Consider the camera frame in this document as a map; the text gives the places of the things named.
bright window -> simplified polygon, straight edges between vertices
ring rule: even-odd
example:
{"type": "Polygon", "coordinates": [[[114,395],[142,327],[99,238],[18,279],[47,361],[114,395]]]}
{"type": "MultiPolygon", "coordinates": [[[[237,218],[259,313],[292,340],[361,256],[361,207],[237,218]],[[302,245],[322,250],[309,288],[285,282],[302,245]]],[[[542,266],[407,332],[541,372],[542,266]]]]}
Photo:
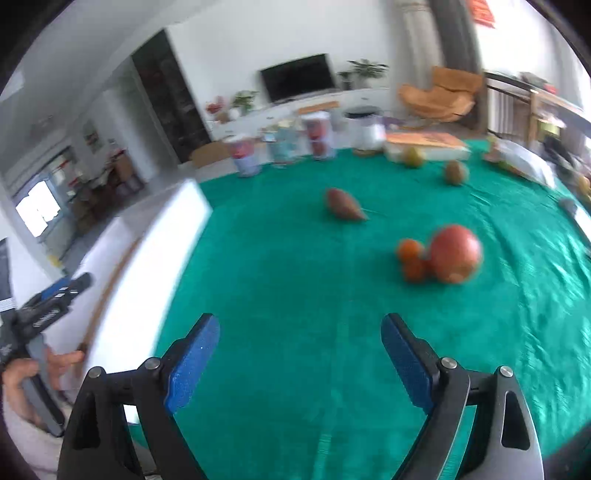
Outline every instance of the bright window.
{"type": "Polygon", "coordinates": [[[17,205],[18,214],[35,237],[45,231],[59,211],[60,206],[44,181],[37,183],[17,205]]]}

orange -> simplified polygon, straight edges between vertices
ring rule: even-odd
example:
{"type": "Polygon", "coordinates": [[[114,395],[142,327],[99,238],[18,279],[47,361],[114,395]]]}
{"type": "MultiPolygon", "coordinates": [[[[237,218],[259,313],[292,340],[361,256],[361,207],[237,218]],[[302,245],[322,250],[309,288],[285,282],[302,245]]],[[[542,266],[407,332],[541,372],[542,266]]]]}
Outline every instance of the orange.
{"type": "Polygon", "coordinates": [[[412,258],[402,266],[402,274],[409,283],[423,283],[428,276],[427,263],[420,257],[412,258]]]}
{"type": "Polygon", "coordinates": [[[406,263],[409,260],[420,258],[424,250],[425,247],[421,242],[417,242],[411,238],[405,238],[398,244],[396,255],[402,263],[406,263]]]}

white cabinet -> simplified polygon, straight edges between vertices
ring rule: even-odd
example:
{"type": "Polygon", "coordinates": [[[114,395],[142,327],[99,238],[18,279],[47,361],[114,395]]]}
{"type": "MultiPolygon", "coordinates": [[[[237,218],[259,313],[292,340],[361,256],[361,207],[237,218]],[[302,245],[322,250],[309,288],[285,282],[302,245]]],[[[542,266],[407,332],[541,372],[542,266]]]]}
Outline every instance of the white cabinet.
{"type": "Polygon", "coordinates": [[[237,120],[227,124],[216,124],[210,122],[209,131],[213,140],[221,140],[231,135],[245,134],[258,135],[262,128],[276,124],[283,118],[297,114],[297,110],[318,103],[338,101],[339,110],[346,112],[347,109],[361,105],[376,106],[387,112],[391,109],[390,89],[387,88],[367,88],[359,90],[347,90],[345,92],[327,93],[283,105],[270,106],[261,110],[249,113],[247,116],[240,117],[237,120]]]}

green tablecloth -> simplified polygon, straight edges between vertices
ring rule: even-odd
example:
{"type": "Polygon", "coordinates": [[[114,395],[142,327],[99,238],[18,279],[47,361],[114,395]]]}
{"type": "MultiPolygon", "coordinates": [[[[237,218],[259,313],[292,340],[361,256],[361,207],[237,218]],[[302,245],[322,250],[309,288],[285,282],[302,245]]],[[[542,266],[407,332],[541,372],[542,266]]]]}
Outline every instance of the green tablecloth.
{"type": "MultiPolygon", "coordinates": [[[[465,368],[513,367],[543,454],[591,418],[591,274],[557,192],[501,172],[472,142],[470,180],[442,163],[408,170],[385,157],[303,161],[202,184],[213,215],[180,281],[162,354],[203,312],[221,339],[176,416],[212,480],[390,479],[424,421],[381,344],[397,312],[465,368]],[[366,223],[342,223],[324,192],[351,192],[366,223]],[[449,223],[483,243],[461,286],[402,281],[394,248],[449,223]]],[[[457,469],[473,411],[444,476],[457,469]]]]}

silver bolt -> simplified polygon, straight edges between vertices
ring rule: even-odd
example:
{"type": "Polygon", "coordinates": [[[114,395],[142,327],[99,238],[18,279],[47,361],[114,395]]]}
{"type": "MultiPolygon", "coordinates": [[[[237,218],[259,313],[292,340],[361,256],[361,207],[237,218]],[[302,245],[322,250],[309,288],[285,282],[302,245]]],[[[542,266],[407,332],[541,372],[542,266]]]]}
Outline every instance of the silver bolt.
{"type": "Polygon", "coordinates": [[[503,375],[503,377],[507,377],[507,378],[511,378],[513,376],[513,370],[511,369],[511,367],[508,367],[506,365],[503,365],[499,371],[501,372],[501,375],[503,375]]]}
{"type": "Polygon", "coordinates": [[[88,376],[91,378],[96,378],[96,377],[100,376],[101,372],[102,372],[101,367],[92,367],[90,370],[88,370],[88,376]]]}
{"type": "Polygon", "coordinates": [[[441,364],[445,367],[445,368],[449,368],[451,370],[453,370],[454,368],[457,367],[457,362],[453,359],[450,358],[448,356],[444,356],[441,359],[441,364]]]}
{"type": "Polygon", "coordinates": [[[144,367],[148,370],[156,370],[160,366],[160,358],[151,356],[144,362],[144,367]]]}

